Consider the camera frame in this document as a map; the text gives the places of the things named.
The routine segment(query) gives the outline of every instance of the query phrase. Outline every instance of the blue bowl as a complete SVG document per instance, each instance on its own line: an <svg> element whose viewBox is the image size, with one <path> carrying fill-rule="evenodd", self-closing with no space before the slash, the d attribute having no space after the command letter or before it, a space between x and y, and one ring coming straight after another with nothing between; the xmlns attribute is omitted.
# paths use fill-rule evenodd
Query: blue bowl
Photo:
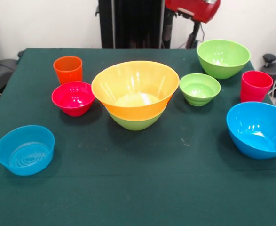
<svg viewBox="0 0 276 226"><path fill-rule="evenodd" d="M230 136L238 149L253 159L276 157L276 107L244 102L227 115Z"/></svg>
<svg viewBox="0 0 276 226"><path fill-rule="evenodd" d="M54 143L53 133L45 127L19 127L0 140L0 163L20 176L38 173L51 162Z"/></svg>

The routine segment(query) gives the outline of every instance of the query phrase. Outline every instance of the lime green bowl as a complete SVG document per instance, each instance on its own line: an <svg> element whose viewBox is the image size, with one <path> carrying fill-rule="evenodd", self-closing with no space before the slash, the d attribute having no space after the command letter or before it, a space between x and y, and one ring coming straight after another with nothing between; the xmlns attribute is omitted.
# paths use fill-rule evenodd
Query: lime green bowl
<svg viewBox="0 0 276 226"><path fill-rule="evenodd" d="M189 104L200 107L219 94L221 85L207 74L194 73L181 78L180 89Z"/></svg>
<svg viewBox="0 0 276 226"><path fill-rule="evenodd" d="M204 71L217 79L237 74L250 60L249 50L229 40L209 40L200 44L197 54Z"/></svg>
<svg viewBox="0 0 276 226"><path fill-rule="evenodd" d="M112 117L112 119L116 123L118 123L120 126L122 126L123 128L132 130L132 131L139 131L139 130L146 129L147 127L149 127L153 123L155 123L159 119L159 117L162 115L163 111L153 118L149 118L146 120L139 120L139 121L125 120L125 119L121 119L121 118L113 115L110 112L109 112L109 114Z"/></svg>

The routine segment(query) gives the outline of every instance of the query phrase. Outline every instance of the magenta bowl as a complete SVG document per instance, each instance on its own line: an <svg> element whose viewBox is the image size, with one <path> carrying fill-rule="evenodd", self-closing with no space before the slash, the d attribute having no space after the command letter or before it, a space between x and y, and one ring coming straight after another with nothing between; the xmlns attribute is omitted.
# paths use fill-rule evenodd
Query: magenta bowl
<svg viewBox="0 0 276 226"><path fill-rule="evenodd" d="M57 87L52 93L53 103L70 116L85 114L94 99L91 85L82 81L65 83Z"/></svg>

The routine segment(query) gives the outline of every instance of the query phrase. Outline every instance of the green tablecloth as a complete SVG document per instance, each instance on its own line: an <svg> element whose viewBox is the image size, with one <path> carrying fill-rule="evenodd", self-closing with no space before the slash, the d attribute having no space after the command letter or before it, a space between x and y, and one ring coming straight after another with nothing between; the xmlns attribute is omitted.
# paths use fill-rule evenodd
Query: green tablecloth
<svg viewBox="0 0 276 226"><path fill-rule="evenodd" d="M54 106L52 63L65 55L83 59L87 82L130 60L162 62L181 77L202 72L194 50L26 50L0 100L0 138L42 125L55 135L55 156L30 177L0 165L0 226L276 226L276 159L243 156L227 131L241 73L220 81L204 107L177 90L154 125L133 132L98 101L78 118Z"/></svg>

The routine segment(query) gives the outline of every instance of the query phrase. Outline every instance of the large green bowl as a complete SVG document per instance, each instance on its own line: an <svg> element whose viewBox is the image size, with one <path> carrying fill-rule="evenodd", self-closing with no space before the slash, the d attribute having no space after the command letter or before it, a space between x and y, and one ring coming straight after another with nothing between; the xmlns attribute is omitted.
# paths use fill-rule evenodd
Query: large green bowl
<svg viewBox="0 0 276 226"><path fill-rule="evenodd" d="M250 60L249 50L229 40L209 40L200 44L197 54L204 71L217 79L237 74Z"/></svg>
<svg viewBox="0 0 276 226"><path fill-rule="evenodd" d="M210 75L194 73L181 78L180 89L189 104L200 107L219 94L221 85Z"/></svg>
<svg viewBox="0 0 276 226"><path fill-rule="evenodd" d="M131 121L131 120L125 120L125 119L121 119L115 115L113 115L112 113L109 112L110 116L112 117L112 119L118 123L120 126L122 126L125 129L128 130L132 130L132 131L139 131L139 130L143 130L146 129L147 127L151 126L153 123L155 123L159 117L162 115L163 111L158 114L157 116L150 118L150 119L145 119L145 120L139 120L139 121Z"/></svg>

